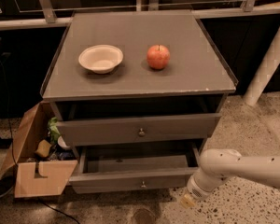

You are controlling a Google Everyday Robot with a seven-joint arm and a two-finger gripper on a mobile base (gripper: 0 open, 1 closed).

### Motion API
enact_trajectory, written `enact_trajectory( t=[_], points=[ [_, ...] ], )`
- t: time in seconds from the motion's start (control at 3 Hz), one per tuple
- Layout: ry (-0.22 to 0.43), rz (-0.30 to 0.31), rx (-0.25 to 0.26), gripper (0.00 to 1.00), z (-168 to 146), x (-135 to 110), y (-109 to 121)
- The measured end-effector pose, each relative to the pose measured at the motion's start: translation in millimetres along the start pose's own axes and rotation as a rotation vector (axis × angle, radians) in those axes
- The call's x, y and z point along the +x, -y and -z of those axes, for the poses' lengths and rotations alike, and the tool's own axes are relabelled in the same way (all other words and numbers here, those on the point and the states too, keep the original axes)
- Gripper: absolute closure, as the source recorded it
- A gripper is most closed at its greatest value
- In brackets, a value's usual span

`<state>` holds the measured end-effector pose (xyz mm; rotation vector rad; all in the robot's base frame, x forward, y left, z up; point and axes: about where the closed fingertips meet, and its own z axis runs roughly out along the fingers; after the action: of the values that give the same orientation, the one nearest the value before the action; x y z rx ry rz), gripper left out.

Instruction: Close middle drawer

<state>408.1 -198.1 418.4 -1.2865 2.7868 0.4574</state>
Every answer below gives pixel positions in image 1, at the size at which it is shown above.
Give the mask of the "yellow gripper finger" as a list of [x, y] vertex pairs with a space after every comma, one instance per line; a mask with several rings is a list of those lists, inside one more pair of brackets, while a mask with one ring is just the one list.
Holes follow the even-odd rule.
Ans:
[[190, 208], [190, 207], [194, 207], [196, 202], [194, 201], [194, 199], [189, 195], [189, 194], [185, 194], [181, 200], [180, 203], [182, 204], [183, 207], [185, 208]]

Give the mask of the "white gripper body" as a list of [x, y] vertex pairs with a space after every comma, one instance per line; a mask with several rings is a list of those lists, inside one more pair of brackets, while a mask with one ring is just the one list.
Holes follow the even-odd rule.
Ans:
[[199, 168], [189, 178], [187, 190], [194, 200], [203, 201], [223, 184], [223, 178], [210, 176]]

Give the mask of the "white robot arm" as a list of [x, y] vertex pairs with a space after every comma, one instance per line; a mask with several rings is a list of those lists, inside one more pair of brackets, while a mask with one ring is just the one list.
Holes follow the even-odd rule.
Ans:
[[[256, 104], [279, 64], [280, 26], [245, 92], [247, 105]], [[252, 157], [242, 156], [235, 149], [207, 149], [201, 154], [199, 168], [189, 178], [180, 203], [185, 208], [193, 207], [233, 176], [280, 189], [280, 156]]]

